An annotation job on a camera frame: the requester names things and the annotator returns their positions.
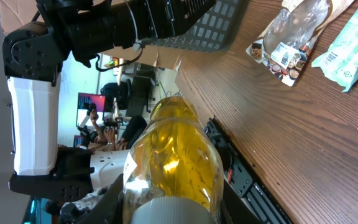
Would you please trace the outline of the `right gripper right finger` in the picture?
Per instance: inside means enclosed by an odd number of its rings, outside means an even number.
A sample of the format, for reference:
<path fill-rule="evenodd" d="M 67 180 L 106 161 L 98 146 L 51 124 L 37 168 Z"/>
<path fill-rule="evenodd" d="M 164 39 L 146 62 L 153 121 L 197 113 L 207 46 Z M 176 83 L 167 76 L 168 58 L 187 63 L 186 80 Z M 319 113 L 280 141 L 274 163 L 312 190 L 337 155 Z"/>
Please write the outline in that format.
<path fill-rule="evenodd" d="M 221 203 L 221 223 L 261 224 L 261 221 L 246 207 L 226 180 Z"/>

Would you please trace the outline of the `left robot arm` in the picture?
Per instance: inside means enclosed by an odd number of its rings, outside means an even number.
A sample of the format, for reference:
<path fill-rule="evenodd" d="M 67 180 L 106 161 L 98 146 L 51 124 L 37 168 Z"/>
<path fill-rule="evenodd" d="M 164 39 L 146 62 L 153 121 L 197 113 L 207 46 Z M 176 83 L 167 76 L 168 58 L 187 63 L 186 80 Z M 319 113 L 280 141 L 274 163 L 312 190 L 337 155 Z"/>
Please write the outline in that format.
<path fill-rule="evenodd" d="M 32 20 L 2 44 L 12 98 L 14 172 L 11 191 L 58 202 L 82 199 L 98 187 L 92 153 L 58 149 L 60 73 L 69 55 L 86 67 L 101 52 L 145 39 L 186 33 L 214 0 L 143 0 L 113 4 L 92 0 L 37 2 Z"/>

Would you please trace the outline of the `brown Pantree snack pouch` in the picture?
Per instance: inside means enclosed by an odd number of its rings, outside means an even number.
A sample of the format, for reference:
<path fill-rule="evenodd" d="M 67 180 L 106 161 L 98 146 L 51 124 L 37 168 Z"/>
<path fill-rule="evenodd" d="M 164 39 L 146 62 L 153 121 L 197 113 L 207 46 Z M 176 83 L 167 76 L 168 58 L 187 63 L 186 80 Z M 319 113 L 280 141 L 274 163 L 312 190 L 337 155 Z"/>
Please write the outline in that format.
<path fill-rule="evenodd" d="M 246 52 L 287 86 L 293 86 L 318 37 L 353 0 L 283 0 L 279 13 Z"/>

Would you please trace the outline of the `teal packet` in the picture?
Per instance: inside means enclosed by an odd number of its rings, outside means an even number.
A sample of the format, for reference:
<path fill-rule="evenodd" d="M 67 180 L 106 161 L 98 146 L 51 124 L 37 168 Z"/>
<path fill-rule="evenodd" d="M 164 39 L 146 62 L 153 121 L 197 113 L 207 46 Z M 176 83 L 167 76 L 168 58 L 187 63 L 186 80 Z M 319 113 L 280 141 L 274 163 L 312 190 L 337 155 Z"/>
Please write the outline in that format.
<path fill-rule="evenodd" d="M 311 64 L 348 92 L 358 81 L 358 9 L 329 46 Z"/>

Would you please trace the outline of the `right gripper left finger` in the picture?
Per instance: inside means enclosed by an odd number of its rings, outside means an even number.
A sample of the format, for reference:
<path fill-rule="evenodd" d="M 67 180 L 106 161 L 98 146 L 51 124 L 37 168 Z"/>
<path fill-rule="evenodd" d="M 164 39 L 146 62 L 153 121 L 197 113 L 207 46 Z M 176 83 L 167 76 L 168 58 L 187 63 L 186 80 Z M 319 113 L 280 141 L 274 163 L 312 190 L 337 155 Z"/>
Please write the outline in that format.
<path fill-rule="evenodd" d="M 103 198 L 78 224 L 123 224 L 123 175 L 110 185 Z"/>

